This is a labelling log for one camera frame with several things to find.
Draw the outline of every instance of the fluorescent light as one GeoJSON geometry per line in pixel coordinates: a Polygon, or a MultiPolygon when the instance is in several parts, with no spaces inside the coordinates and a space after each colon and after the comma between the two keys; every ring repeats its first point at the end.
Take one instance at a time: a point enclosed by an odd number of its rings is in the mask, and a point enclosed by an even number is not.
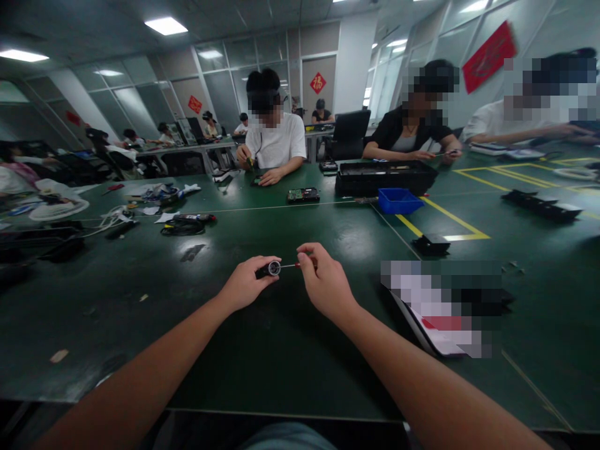
{"type": "Polygon", "coordinates": [[[144,22],[153,30],[168,36],[170,34],[186,33],[188,31],[182,24],[177,22],[172,17],[164,17],[162,19],[156,19],[153,21],[144,22]]]}
{"type": "Polygon", "coordinates": [[[18,59],[19,61],[27,61],[28,63],[35,63],[36,61],[43,61],[49,59],[47,56],[38,55],[35,53],[24,52],[21,50],[7,50],[0,53],[3,58],[18,59]]]}
{"type": "Polygon", "coordinates": [[[475,3],[471,3],[469,6],[467,6],[465,9],[462,9],[460,12],[461,13],[472,13],[473,11],[480,11],[482,9],[485,9],[487,4],[488,4],[488,0],[479,0],[479,1],[476,1],[475,3]]]}
{"type": "Polygon", "coordinates": [[[398,47],[399,45],[406,44],[408,39],[400,39],[399,41],[392,41],[387,46],[388,47],[398,47]]]}
{"type": "Polygon", "coordinates": [[[223,56],[221,53],[217,52],[216,50],[208,50],[205,52],[200,52],[198,54],[200,56],[202,56],[204,59],[221,58],[223,56]]]}
{"type": "Polygon", "coordinates": [[[121,72],[110,71],[110,70],[94,71],[94,73],[97,73],[98,75],[103,75],[103,76],[119,76],[119,75],[123,75],[121,72]]]}

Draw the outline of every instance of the blue plastic box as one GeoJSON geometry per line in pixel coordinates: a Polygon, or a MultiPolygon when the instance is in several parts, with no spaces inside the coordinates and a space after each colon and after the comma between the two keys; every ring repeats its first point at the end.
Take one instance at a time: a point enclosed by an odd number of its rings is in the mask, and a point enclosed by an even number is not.
{"type": "Polygon", "coordinates": [[[378,189],[379,206],[385,214],[412,214],[424,203],[408,189],[399,187],[378,189]]]}

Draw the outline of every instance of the black tray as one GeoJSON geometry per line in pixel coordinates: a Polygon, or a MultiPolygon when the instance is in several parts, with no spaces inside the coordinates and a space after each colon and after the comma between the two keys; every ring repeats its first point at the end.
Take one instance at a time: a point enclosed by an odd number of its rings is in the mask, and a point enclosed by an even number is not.
{"type": "Polygon", "coordinates": [[[346,162],[339,165],[336,194],[377,196],[381,188],[403,188],[419,197],[433,186],[438,171],[421,161],[346,162]],[[395,169],[408,166],[408,169],[395,169]]]}

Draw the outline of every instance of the red decoration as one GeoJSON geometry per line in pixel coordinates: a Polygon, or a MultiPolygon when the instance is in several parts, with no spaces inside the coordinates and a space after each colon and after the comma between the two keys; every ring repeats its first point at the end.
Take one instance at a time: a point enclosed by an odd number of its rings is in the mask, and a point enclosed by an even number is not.
{"type": "Polygon", "coordinates": [[[67,120],[74,123],[76,126],[81,125],[81,118],[77,114],[73,114],[71,111],[67,111],[67,120]]]}
{"type": "Polygon", "coordinates": [[[188,102],[187,105],[196,114],[200,114],[200,110],[202,109],[202,103],[196,97],[190,96],[189,97],[189,102],[188,102]]]}
{"type": "Polygon", "coordinates": [[[323,78],[323,76],[321,75],[320,72],[317,72],[317,74],[314,76],[314,78],[311,81],[311,88],[318,95],[323,90],[323,88],[325,87],[326,84],[327,84],[327,81],[325,81],[325,79],[323,78]]]}
{"type": "Polygon", "coordinates": [[[517,54],[508,21],[504,21],[462,67],[464,85],[471,94],[517,54]]]}

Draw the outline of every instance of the white shirt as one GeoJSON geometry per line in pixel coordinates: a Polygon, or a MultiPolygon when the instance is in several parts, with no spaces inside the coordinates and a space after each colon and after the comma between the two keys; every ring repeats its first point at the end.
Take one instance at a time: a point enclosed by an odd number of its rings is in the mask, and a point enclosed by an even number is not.
{"type": "Polygon", "coordinates": [[[306,159],[302,118],[284,112],[281,123],[275,128],[251,124],[248,127],[246,145],[252,153],[252,158],[258,161],[262,169],[281,167],[294,156],[306,159]]]}
{"type": "Polygon", "coordinates": [[[515,109],[511,111],[511,117],[505,118],[504,100],[489,103],[475,111],[462,130],[461,141],[466,142],[478,134],[502,136],[556,124],[540,115],[535,109],[515,109]]]}
{"type": "Polygon", "coordinates": [[[33,191],[35,189],[22,176],[7,167],[0,166],[0,192],[19,194],[33,191]]]}
{"type": "Polygon", "coordinates": [[[238,125],[234,133],[241,133],[242,131],[248,131],[248,127],[244,124],[238,125]]]}

